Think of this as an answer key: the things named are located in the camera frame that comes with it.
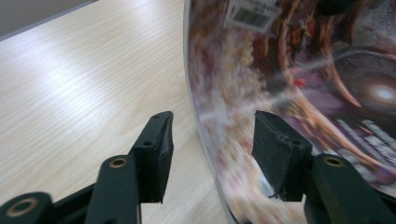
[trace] barcode sticker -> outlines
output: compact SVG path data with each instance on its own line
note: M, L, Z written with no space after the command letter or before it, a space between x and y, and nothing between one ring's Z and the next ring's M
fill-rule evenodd
M275 7L275 2L231 0L228 5L224 27L236 25L265 33L281 12L279 7Z

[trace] wood grain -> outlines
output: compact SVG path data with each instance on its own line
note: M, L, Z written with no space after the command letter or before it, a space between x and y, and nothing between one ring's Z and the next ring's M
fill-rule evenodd
M0 204L58 201L125 154L149 117L175 113L163 204L143 223L224 223L191 111L182 0L101 0L0 42Z

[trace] wooden table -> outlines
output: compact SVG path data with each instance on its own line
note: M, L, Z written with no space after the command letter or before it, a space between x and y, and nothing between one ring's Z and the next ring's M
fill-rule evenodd
M224 223L191 111L182 0L101 0L0 42L0 204L58 201L126 154L149 117L175 113L163 204L143 223Z

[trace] gray wall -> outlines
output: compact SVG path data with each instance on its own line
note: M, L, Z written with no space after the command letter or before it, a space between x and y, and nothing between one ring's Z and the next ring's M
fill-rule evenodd
M91 2L93 0L0 0L0 40Z

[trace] light wood surface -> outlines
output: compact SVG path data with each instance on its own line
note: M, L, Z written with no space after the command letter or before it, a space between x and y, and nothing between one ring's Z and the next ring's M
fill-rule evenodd
M0 204L53 201L126 154L149 117L172 110L175 152L163 204L143 223L225 223L183 65L182 0L100 0L0 42Z

